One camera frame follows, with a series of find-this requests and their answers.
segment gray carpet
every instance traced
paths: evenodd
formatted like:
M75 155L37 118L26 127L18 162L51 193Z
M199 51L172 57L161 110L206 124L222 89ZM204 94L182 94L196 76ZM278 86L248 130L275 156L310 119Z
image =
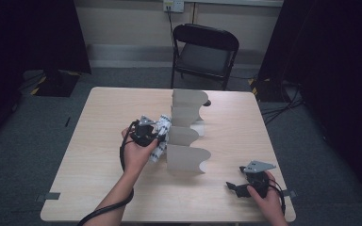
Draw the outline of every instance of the gray carpet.
M257 70L233 70L232 76L253 77ZM38 72L25 74L31 78ZM76 123L94 87L170 87L171 69L93 69L83 74L69 98L29 94L38 78L24 83L23 98L0 129L0 225L74 225L40 219L40 194L47 193ZM221 89L218 82L176 76L180 89ZM231 78L229 90L250 91L246 79ZM275 109L282 103L260 103ZM354 173L322 139L319 123L304 105L281 114L268 131L297 218L290 225L362 225L362 186ZM246 225L267 225L266 223Z

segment white paper divider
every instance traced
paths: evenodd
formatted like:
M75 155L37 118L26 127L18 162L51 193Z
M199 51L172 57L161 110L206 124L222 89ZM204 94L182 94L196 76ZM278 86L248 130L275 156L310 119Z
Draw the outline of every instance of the white paper divider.
M211 153L190 144L204 135L205 121L199 110L208 100L205 92L191 89L173 91L172 127L167 144L167 169L204 173Z
M167 145L167 169L206 172L205 161L211 153L205 149L179 145Z

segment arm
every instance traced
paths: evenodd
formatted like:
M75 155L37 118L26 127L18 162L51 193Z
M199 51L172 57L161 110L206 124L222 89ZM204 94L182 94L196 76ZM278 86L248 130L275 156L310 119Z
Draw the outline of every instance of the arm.
M275 186L275 179L272 174L268 171L266 171L266 173L270 178L270 185ZM255 200L258 207L260 208L261 213L263 213L266 220L272 226L288 225L287 221L285 220L284 214L282 213L281 203L279 200L280 198L276 190L269 187L266 198L262 199L253 187L248 186L247 188L252 198Z
M122 131L122 136L125 136L125 133L128 128ZM149 159L149 155L152 150L157 146L157 140L154 140L149 146L141 147L135 142L130 142L125 145L124 148L124 162L125 170L122 177L116 183L116 185L108 192L105 198L101 203L96 207L100 209L106 206L109 206L113 203L121 202L125 200L128 195L131 193L132 187L137 182L140 173L143 170L143 167L146 165ZM107 212L103 215L100 215L96 218L92 218L87 221L84 225L120 225L122 222L123 213L125 206L115 209L113 211Z

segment hand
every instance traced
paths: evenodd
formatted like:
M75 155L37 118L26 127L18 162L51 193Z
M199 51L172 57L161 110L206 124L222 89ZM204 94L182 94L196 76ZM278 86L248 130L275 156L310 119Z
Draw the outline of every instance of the hand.
M270 185L275 186L274 176L272 176L272 174L268 171L266 171L266 173L269 176ZM252 198L260 208L261 213L271 225L288 225L281 210L279 194L274 188L269 187L267 196L264 199L260 197L252 186L248 186L247 188Z
M122 130L122 136L125 137L128 127ZM149 160L149 156L152 150L157 146L157 139L152 141L147 147L141 147L137 143L133 142L133 139L128 136L127 144L124 147L124 163L125 172L133 172L140 174L143 167Z

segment table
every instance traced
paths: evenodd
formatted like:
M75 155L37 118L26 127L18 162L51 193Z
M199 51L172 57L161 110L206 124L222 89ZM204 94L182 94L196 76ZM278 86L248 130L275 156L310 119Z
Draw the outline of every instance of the table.
M124 222L252 222L265 220L252 199L238 198L226 181L246 184L239 166L260 160L278 166L255 96L250 92L206 91L205 136L191 144L211 152L206 173L168 171L164 155L148 164L135 185ZM146 115L171 115L171 89L94 88L41 211L45 221L79 221L93 211L122 174L121 131ZM280 168L271 173L283 189ZM295 212L286 197L286 219Z

